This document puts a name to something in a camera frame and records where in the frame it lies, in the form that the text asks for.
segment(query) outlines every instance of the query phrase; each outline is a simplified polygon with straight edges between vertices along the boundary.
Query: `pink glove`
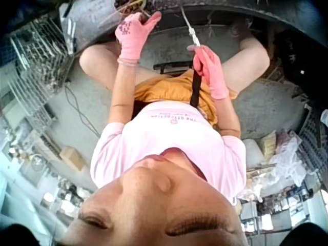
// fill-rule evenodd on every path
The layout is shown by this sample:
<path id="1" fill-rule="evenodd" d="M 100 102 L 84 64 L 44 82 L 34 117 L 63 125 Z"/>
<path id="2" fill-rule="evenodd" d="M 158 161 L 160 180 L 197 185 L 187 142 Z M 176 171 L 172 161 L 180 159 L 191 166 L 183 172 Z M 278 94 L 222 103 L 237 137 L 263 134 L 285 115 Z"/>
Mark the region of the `pink glove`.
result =
<path id="1" fill-rule="evenodd" d="M 156 12 L 142 25 L 141 16 L 142 13 L 131 14 L 116 28 L 115 35 L 122 45 L 121 59 L 140 59 L 149 33 L 161 19 L 160 12 Z"/>
<path id="2" fill-rule="evenodd" d="M 205 78 L 209 85 L 211 97 L 223 99 L 229 96 L 229 90 L 224 81 L 220 58 L 207 46 L 188 46 L 188 50 L 195 51 L 194 69 Z"/>

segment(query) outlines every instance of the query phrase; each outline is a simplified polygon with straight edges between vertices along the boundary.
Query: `woman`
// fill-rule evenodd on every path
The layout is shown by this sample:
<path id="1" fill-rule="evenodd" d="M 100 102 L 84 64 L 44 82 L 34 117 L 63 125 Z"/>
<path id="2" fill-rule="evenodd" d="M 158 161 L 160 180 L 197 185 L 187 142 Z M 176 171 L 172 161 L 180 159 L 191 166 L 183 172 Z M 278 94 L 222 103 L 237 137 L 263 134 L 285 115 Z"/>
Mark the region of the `woman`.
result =
<path id="1" fill-rule="evenodd" d="M 245 184 L 245 146 L 230 97 L 266 70 L 268 55 L 246 29 L 241 51 L 222 66 L 208 47 L 189 47 L 203 78 L 197 110 L 188 104 L 193 71 L 171 78 L 138 66 L 160 18 L 156 12 L 142 25 L 140 14 L 128 16 L 115 32 L 118 58 L 113 44 L 80 58 L 83 70 L 112 90 L 112 102 L 91 163 L 100 189 L 63 244 L 247 245 L 231 204 Z M 136 116 L 135 99 L 148 102 Z"/>

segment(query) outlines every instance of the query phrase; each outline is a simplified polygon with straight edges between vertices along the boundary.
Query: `thigh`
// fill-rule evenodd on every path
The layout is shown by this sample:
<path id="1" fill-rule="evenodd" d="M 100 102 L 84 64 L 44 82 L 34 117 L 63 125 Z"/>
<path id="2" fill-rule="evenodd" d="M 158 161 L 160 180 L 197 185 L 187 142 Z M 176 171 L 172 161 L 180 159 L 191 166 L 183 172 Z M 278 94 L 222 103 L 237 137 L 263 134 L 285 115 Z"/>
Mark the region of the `thigh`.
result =
<path id="1" fill-rule="evenodd" d="M 82 53 L 80 65 L 88 76 L 106 86 L 109 90 L 113 90 L 119 54 L 120 46 L 116 42 L 90 46 Z M 136 85 L 158 75 L 154 70 L 139 67 Z"/>
<path id="2" fill-rule="evenodd" d="M 237 93 L 258 79 L 270 64 L 267 51 L 257 39 L 242 42 L 241 51 L 222 64 L 227 87 Z"/>

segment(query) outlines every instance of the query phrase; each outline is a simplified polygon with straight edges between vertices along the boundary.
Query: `eye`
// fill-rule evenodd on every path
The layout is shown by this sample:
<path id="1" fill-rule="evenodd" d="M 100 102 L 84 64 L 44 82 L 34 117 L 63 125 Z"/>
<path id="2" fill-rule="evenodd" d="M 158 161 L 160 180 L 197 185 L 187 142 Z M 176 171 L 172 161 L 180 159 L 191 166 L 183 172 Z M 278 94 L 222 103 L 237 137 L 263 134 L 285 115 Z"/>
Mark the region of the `eye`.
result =
<path id="1" fill-rule="evenodd" d="M 166 234 L 168 236 L 175 237 L 198 231 L 216 230 L 218 228 L 222 228 L 223 226 L 224 224 L 217 218 L 194 217 L 184 220 L 183 222 L 171 227 L 169 230 L 166 230 Z"/>
<path id="2" fill-rule="evenodd" d="M 82 220 L 84 223 L 86 223 L 90 226 L 97 227 L 102 230 L 107 229 L 107 226 L 105 225 L 103 220 L 97 218 L 96 216 L 88 216 L 88 215 L 84 215 L 84 214 L 79 214 L 78 219 Z"/>

